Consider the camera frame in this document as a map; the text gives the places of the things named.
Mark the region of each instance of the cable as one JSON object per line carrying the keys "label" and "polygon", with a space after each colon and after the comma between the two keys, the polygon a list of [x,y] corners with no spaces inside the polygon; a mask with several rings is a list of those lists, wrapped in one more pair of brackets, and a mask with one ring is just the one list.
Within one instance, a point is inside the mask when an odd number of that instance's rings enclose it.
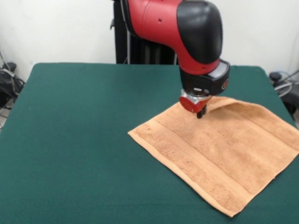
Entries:
{"label": "cable", "polygon": [[288,82],[288,83],[285,83],[285,84],[282,84],[280,86],[275,87],[274,90],[277,91],[277,90],[280,90],[282,88],[285,88],[285,87],[289,86],[289,88],[285,92],[278,94],[279,97],[283,97],[292,90],[293,85],[299,85],[299,82],[295,82],[295,83]]}
{"label": "cable", "polygon": [[299,69],[298,69],[297,71],[295,71],[294,73],[292,73],[289,77],[287,77],[287,78],[283,78],[282,80],[280,80],[278,84],[283,83],[285,80],[287,80],[287,79],[293,77],[293,76],[296,75],[297,73],[299,73]]}
{"label": "cable", "polygon": [[8,70],[11,71],[9,65],[8,65],[8,64],[5,62],[5,60],[3,59],[2,52],[1,52],[1,47],[0,47],[0,58],[1,58],[2,62],[6,65],[6,67],[8,67]]}
{"label": "cable", "polygon": [[285,74],[285,75],[287,75],[287,76],[288,76],[288,79],[290,78],[290,79],[293,81],[291,75],[290,75],[289,73],[287,73],[286,71],[276,71],[276,72],[278,72],[278,73],[280,73],[280,74]]}
{"label": "cable", "polygon": [[7,116],[4,116],[4,115],[2,115],[2,114],[0,114],[0,117],[3,117],[3,118],[6,118],[6,119],[7,119]]}

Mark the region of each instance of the white wall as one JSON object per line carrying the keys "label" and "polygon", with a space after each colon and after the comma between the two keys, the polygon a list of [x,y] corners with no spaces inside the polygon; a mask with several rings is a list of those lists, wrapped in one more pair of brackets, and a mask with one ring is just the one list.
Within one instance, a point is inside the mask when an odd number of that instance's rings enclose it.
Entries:
{"label": "white wall", "polygon": [[[223,18],[223,59],[267,72],[299,67],[299,0],[211,1]],[[0,46],[25,80],[38,62],[115,63],[112,18],[110,0],[0,0]]]}
{"label": "white wall", "polygon": [[0,0],[0,46],[27,79],[38,62],[115,62],[110,0]]}

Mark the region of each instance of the green tablecloth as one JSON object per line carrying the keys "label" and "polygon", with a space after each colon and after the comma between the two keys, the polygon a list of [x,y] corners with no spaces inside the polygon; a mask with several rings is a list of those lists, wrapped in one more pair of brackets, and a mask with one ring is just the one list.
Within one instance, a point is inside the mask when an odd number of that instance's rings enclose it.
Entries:
{"label": "green tablecloth", "polygon": [[[0,224],[297,224],[298,159],[231,219],[127,135],[180,89],[175,66],[35,66],[0,134]],[[294,125],[258,67],[233,67],[224,95]]]}

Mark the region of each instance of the towel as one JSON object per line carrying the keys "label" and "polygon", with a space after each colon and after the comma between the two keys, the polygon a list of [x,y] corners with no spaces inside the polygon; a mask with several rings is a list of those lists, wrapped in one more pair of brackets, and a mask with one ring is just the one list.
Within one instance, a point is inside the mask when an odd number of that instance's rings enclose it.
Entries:
{"label": "towel", "polygon": [[227,97],[213,97],[202,119],[176,103],[128,134],[229,217],[299,152],[297,128],[261,105]]}

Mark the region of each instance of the red robot arm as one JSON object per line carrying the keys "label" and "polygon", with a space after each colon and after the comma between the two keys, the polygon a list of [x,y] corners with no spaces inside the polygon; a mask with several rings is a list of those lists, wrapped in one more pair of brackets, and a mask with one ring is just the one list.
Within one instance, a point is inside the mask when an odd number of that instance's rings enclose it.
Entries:
{"label": "red robot arm", "polygon": [[174,49],[183,86],[179,101],[201,118],[210,97],[228,85],[217,7],[203,0],[121,0],[121,6],[132,35]]}

